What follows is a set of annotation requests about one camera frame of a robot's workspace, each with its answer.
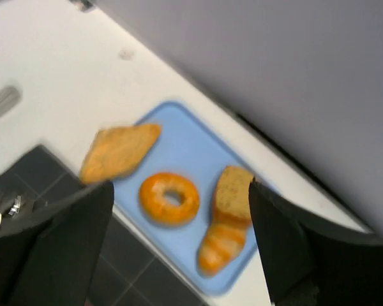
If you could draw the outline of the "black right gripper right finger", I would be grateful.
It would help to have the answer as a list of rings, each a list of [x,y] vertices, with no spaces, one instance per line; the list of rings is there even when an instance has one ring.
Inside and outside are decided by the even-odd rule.
[[[248,196],[271,303],[383,305],[383,237],[328,221],[257,179]]]

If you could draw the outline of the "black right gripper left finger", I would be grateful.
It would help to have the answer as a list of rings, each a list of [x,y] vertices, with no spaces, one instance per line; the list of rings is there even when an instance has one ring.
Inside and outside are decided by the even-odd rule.
[[[0,305],[84,305],[112,215],[110,181],[0,227]]]

